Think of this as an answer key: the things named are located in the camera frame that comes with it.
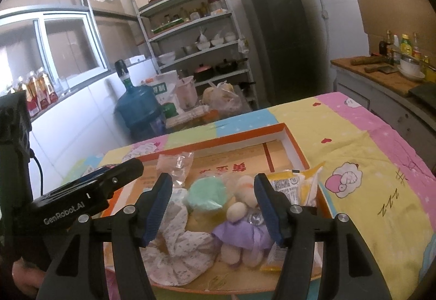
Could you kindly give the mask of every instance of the white bowl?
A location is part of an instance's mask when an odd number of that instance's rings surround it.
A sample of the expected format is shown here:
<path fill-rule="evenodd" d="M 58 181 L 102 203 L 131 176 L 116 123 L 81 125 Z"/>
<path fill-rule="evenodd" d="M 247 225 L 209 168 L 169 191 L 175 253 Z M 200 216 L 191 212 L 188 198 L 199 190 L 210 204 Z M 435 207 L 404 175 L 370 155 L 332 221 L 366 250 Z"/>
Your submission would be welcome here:
<path fill-rule="evenodd" d="M 426 77 L 426 75 L 422 72 L 418 72 L 417 74 L 411 74 L 409 72 L 406 72 L 403 70 L 401 65 L 398 66 L 398 70 L 400 71 L 400 73 L 402 73 L 402 75 L 407 77 L 407 79 L 410 79 L 413 81 L 422 81 L 422 79 L 424 79 Z"/>
<path fill-rule="evenodd" d="M 419 64 L 410 63 L 404 59 L 400 60 L 401 70 L 410 75 L 419 75 L 421 73 L 421 66 Z"/>
<path fill-rule="evenodd" d="M 230 43 L 230 42 L 236 41 L 236 35 L 225 36 L 224 38 L 225 38 L 225 41 L 226 41 L 227 43 Z"/>
<path fill-rule="evenodd" d="M 176 53 L 171 51 L 169 53 L 162 54 L 161 56 L 158 56 L 158 60 L 164 65 L 173 64 L 176 60 Z"/>
<path fill-rule="evenodd" d="M 197 45 L 198 49 L 200 49 L 201 51 L 204 51 L 205 49 L 208 49 L 211 47 L 211 42 L 210 41 L 207 41 L 204 43 L 197 42 L 196 45 Z"/>
<path fill-rule="evenodd" d="M 212 45 L 222 45 L 224 43 L 224 38 L 217 38 L 211 40 Z"/>

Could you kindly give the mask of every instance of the colorful bedsheet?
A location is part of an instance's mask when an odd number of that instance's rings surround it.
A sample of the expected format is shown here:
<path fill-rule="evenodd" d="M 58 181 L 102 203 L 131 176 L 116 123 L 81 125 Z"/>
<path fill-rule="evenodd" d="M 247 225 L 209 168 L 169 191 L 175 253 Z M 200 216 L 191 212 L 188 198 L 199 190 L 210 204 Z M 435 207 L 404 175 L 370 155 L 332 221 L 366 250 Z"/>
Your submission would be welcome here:
<path fill-rule="evenodd" d="M 396 131 L 341 93 L 286 103 L 116 149 L 76 166 L 70 177 L 97 163 L 119 163 L 278 122 L 288 126 L 311 166 L 326 161 L 320 185 L 331 210 L 350 215 L 379 264 L 393 300 L 406 299 L 436 254 L 436 179 Z M 311 283 L 308 299 L 317 298 L 318 287 L 319 281 Z M 159 300 L 195 299 L 193 294 L 167 290 L 156 290 L 156 296 Z M 230 299 L 201 299 L 209 297 Z M 234 297 L 270 298 L 270 293 Z"/>

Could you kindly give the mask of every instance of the cable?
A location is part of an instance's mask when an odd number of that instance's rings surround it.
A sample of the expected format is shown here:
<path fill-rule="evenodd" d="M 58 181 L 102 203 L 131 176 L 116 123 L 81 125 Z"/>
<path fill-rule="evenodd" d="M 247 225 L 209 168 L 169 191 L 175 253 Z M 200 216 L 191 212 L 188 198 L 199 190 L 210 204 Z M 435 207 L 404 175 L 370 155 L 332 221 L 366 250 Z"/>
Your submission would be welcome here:
<path fill-rule="evenodd" d="M 30 157 L 32 159 L 34 159 L 35 162 L 36 162 L 36 165 L 38 165 L 39 175 L 41 176 L 41 195 L 43 195 L 44 194 L 44 177 L 43 177 L 43 174 L 42 174 L 42 167 L 41 167 L 41 164 L 39 163 L 39 161 L 36 158 L 35 153 L 34 153 L 34 151 L 32 149 L 30 149 Z"/>
<path fill-rule="evenodd" d="M 329 48 L 329 42 L 330 42 L 330 35 L 329 35 L 328 24 L 327 24 L 328 14 L 327 14 L 326 10 L 324 9 L 324 4 L 323 4 L 322 0 L 320 0 L 320 4 L 321 4 L 321 17 L 323 18 L 324 25 L 326 27 L 326 50 L 325 50 L 325 53 L 324 53 L 324 58 L 326 60 L 328 60 L 327 54 L 328 54 L 328 48 Z"/>

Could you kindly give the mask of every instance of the wooden cutting board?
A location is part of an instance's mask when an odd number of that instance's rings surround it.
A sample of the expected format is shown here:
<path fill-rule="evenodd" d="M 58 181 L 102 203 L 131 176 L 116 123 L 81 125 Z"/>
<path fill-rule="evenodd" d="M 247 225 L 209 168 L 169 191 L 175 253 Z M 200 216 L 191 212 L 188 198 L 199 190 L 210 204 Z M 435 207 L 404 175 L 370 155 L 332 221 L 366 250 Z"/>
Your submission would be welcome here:
<path fill-rule="evenodd" d="M 395 93 L 407 97 L 409 96 L 409 90 L 413 89 L 414 87 L 417 87 L 421 84 L 421 82 L 415 82 L 407 79 L 403 75 L 401 75 L 400 72 L 394 72 L 392 74 L 385 74 L 382 72 L 371 72 L 367 73 L 365 72 L 365 67 L 371 67 L 371 66 L 380 66 L 383 65 L 383 63 L 379 64 L 367 64 L 367 65 L 359 65 L 359 66 L 352 66 L 351 60 L 354 58 L 340 58 L 340 59 L 333 59 L 331 60 L 331 63 L 335 66 L 344 68 L 346 70 L 349 70 L 351 72 L 354 72 L 356 74 L 362 75 L 392 91 Z"/>

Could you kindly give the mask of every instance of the plush toy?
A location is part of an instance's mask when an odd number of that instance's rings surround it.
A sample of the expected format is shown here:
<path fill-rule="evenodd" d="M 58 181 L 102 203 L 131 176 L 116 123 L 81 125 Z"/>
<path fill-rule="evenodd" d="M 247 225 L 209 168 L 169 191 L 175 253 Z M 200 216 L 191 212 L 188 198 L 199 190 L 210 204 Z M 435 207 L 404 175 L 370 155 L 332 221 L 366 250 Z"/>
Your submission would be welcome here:
<path fill-rule="evenodd" d="M 221 260 L 231 266 L 237 266 L 242 261 L 247 267 L 256 267 L 263 258 L 264 250 L 273 245 L 258 208 L 253 185 L 253 177 L 246 175 L 239 178 L 234 191 L 236 202 L 227 209 L 227 221 L 212 232 L 223 242 Z"/>

